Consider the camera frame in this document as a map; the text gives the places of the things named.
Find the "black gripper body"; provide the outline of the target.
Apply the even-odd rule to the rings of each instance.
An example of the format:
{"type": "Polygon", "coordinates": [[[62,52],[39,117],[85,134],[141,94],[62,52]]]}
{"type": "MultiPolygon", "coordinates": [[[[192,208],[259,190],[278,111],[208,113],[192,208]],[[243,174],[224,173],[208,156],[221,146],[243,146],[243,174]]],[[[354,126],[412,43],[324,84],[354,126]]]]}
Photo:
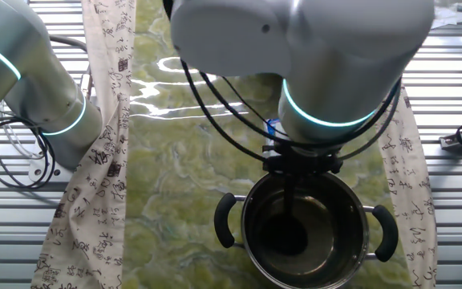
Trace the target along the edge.
{"type": "Polygon", "coordinates": [[[274,144],[274,151],[284,160],[284,173],[326,173],[330,155],[304,156],[287,144],[274,144]]]}

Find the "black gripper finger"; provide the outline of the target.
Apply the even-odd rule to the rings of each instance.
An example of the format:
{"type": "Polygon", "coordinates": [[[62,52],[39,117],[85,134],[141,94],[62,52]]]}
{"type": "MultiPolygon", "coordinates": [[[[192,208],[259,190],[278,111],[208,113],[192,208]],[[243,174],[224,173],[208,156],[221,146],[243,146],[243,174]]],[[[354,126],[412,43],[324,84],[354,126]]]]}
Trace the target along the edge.
{"type": "Polygon", "coordinates": [[[267,157],[263,161],[262,169],[272,174],[283,174],[284,173],[284,160],[281,155],[267,157]]]}
{"type": "Polygon", "coordinates": [[[343,160],[336,155],[330,155],[327,158],[327,170],[333,174],[338,174],[343,166],[343,160]]]}

